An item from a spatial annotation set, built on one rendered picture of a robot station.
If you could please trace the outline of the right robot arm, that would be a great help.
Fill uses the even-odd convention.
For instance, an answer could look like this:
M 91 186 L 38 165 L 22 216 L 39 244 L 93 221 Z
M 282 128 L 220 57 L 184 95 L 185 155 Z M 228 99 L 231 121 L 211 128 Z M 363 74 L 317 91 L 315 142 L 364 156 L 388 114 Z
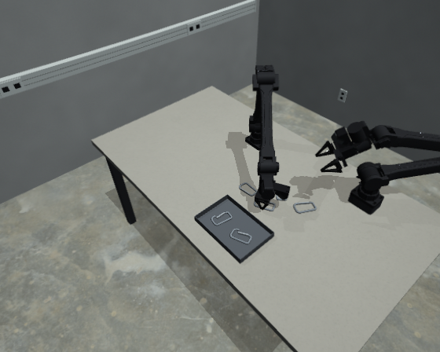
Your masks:
M 266 67 L 263 65 L 255 66 L 258 74 L 253 75 L 253 91 L 257 91 L 258 99 L 256 95 L 256 113 L 250 115 L 249 119 L 249 133 L 251 135 L 247 136 L 245 141 L 260 150 L 257 171 L 260 176 L 261 197 L 264 200 L 271 200 L 276 194 L 282 200 L 286 200 L 291 186 L 276 183 L 273 178 L 279 172 L 279 162 L 277 162 L 273 147 L 272 93 L 279 90 L 279 75 L 275 75 L 272 64 L 265 65 Z

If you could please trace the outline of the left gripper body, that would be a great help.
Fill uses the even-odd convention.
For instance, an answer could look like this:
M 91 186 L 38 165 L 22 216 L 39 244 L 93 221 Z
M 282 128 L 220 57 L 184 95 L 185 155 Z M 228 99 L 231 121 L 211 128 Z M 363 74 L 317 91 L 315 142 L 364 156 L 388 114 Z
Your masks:
M 343 155 L 342 155 L 342 153 L 341 153 L 341 151 L 340 151 L 340 149 L 339 149 L 338 144 L 335 143 L 335 142 L 333 142 L 333 143 L 334 143 L 334 145 L 335 145 L 335 148 L 334 148 L 334 146 L 333 146 L 332 143 L 331 143 L 331 146 L 332 146 L 332 148 L 333 148 L 333 152 L 334 152 L 334 154 L 335 154 L 335 157 L 336 157 L 337 163 L 339 164 L 340 168 L 343 169 L 339 161 L 342 161 L 342 162 L 343 162 L 343 159 L 344 159 L 343 166 L 344 166 L 344 167 L 347 167 L 347 162 L 346 162 L 345 159 L 348 159 L 348 158 L 350 158 L 351 156 L 355 156 L 355 155 L 357 155 L 358 152 L 357 152 L 357 150 L 356 150 L 357 154 L 355 153 L 355 154 L 353 154 L 353 155 L 351 155 L 351 156 L 348 156 L 348 157 L 344 158 Z

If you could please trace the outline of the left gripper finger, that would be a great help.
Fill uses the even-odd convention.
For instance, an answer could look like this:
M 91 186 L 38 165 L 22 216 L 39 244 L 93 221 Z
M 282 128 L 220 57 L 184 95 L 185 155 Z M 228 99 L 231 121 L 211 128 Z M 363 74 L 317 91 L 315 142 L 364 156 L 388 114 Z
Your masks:
M 335 166 L 337 169 L 327 169 L 331 166 Z M 326 170 L 327 169 L 327 170 Z M 332 162 L 328 163 L 326 166 L 321 168 L 321 172 L 336 172 L 336 173 L 342 173 L 342 169 L 340 168 L 339 164 L 337 163 L 337 160 L 334 159 Z
M 328 147 L 328 149 L 330 150 L 330 151 L 327 151 L 327 152 L 324 152 L 324 153 L 321 153 L 324 149 L 326 149 Z M 321 154 L 320 154 L 321 153 Z M 316 157 L 318 157 L 318 156 L 327 156 L 327 155 L 331 155 L 331 154 L 334 154 L 334 152 L 333 152 L 333 148 L 332 148 L 332 146 L 331 146 L 331 144 L 330 144 L 330 142 L 329 141 L 326 141 L 326 143 L 323 145 L 323 147 L 315 154 L 315 156 Z

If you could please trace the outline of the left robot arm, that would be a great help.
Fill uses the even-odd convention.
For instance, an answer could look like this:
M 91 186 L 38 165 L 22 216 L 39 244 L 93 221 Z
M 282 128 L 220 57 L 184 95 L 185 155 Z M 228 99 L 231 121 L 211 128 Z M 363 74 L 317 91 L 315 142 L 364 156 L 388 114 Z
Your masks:
M 401 130 L 385 125 L 369 130 L 365 121 L 351 123 L 347 129 L 343 126 L 336 130 L 331 138 L 339 143 L 344 158 L 371 149 L 372 143 L 376 149 L 406 147 L 440 152 L 440 135 Z M 375 208 L 384 199 L 378 190 L 389 185 L 390 181 L 435 173 L 440 173 L 440 157 L 392 165 L 365 162 L 357 167 L 356 178 L 360 178 L 361 182 L 350 194 L 369 207 Z

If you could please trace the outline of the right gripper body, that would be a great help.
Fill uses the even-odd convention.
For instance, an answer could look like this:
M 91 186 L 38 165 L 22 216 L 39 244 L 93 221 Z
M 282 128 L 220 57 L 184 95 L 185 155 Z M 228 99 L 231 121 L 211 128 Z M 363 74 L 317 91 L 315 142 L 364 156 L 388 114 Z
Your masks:
M 258 191 L 257 191 L 257 193 L 255 194 L 255 200 L 256 201 L 258 201 L 258 202 L 262 202 L 262 203 L 269 203 L 269 200 L 264 200 L 262 197 L 261 197 L 261 189 L 260 189 L 260 184 L 259 184 L 259 187 L 258 187 Z

